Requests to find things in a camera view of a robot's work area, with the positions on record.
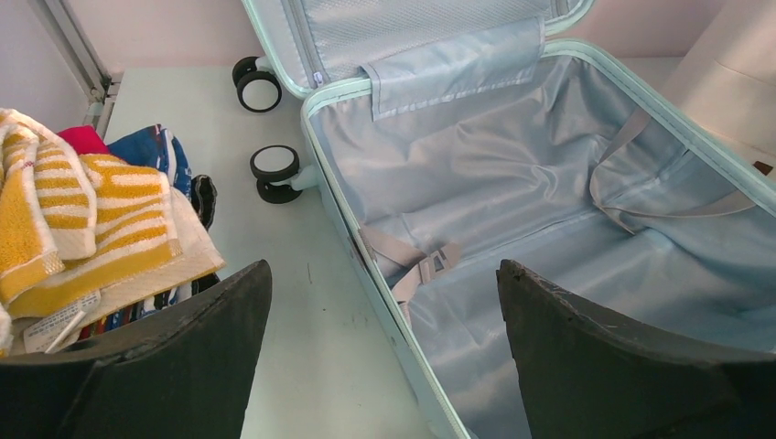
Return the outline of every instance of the label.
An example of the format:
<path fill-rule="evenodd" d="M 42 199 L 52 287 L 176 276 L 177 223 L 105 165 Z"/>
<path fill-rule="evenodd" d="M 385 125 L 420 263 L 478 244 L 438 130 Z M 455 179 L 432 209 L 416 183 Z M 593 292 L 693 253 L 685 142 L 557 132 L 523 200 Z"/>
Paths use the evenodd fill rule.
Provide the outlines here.
<path fill-rule="evenodd" d="M 24 331 L 27 353 L 43 352 L 80 311 L 88 315 L 100 304 L 100 292 L 95 291 L 45 317 Z"/>

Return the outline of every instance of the suitcase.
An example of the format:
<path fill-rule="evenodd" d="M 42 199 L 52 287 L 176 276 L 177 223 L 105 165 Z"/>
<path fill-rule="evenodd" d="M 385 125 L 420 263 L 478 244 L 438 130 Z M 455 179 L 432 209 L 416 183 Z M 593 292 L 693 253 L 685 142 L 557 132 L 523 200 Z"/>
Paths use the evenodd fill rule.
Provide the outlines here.
<path fill-rule="evenodd" d="M 305 99 L 312 160 L 258 152 L 257 188 L 318 186 L 436 436 L 553 437 L 523 406 L 504 259 L 649 327 L 776 347 L 776 187 L 601 49 L 548 40 L 591 0 L 243 2 L 267 58 L 235 66 L 241 103 Z M 258 80 L 276 91 L 252 107 Z"/>

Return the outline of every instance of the pile of clothes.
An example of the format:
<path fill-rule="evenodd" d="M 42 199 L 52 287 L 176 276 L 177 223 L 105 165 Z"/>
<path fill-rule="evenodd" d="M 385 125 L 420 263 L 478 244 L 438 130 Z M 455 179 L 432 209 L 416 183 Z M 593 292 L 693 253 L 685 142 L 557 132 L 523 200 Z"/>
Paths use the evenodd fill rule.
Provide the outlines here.
<path fill-rule="evenodd" d="M 216 190 L 153 125 L 106 145 L 0 109 L 0 357 L 67 346 L 216 284 Z"/>

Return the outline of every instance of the suitcase lid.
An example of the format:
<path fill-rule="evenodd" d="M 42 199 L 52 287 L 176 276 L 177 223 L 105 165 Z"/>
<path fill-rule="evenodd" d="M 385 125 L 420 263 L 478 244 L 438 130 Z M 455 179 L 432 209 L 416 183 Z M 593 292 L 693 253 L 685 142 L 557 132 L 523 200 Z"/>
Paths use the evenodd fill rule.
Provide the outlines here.
<path fill-rule="evenodd" d="M 275 74 L 299 98 L 364 76 L 364 63 L 529 18 L 542 21 L 544 40 L 573 26 L 594 1 L 242 0 Z"/>

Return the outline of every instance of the blue patterned cloth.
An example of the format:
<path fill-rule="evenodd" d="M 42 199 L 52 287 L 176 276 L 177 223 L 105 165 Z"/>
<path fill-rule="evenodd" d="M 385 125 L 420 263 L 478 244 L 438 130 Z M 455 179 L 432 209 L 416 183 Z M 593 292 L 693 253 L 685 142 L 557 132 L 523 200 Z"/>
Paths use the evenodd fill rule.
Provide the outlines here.
<path fill-rule="evenodd" d="M 126 135 L 108 145 L 111 154 L 134 166 L 147 166 L 167 174 L 170 184 L 191 198 L 191 169 L 183 146 L 160 124 Z"/>

